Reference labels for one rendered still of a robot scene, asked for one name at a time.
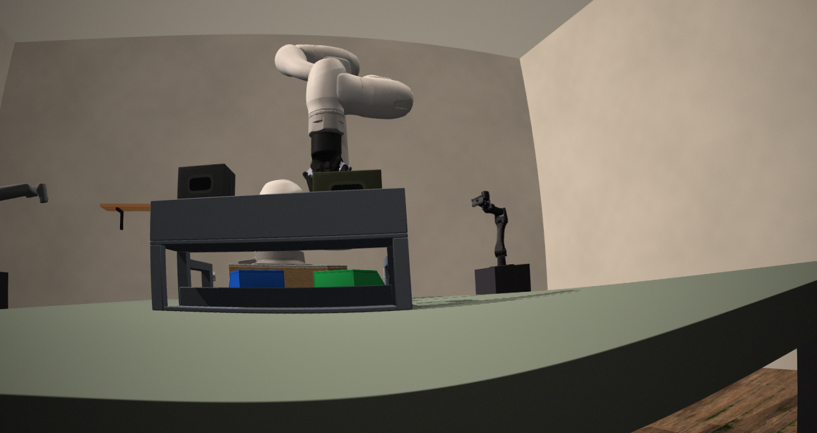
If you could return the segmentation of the green bin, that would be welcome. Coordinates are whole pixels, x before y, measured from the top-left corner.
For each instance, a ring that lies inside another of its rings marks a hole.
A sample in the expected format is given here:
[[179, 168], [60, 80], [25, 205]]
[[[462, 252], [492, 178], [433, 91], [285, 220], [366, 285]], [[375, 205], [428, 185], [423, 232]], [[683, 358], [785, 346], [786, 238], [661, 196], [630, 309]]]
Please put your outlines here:
[[385, 285], [376, 270], [333, 270], [314, 273], [314, 287]]

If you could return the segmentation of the olive green case with orange latches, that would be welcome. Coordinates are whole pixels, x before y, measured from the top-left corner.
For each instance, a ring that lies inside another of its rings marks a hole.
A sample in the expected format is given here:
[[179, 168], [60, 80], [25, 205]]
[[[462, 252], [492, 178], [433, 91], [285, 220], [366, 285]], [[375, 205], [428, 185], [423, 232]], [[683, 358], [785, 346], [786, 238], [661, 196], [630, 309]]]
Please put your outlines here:
[[382, 188], [380, 169], [313, 173], [313, 192]]

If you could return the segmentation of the blue bin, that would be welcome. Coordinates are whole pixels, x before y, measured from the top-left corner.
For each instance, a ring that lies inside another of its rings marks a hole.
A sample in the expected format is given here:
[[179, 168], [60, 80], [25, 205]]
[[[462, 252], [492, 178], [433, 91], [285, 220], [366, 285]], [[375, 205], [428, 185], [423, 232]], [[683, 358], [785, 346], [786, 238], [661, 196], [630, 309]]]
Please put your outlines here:
[[284, 270], [230, 272], [229, 287], [284, 287]]

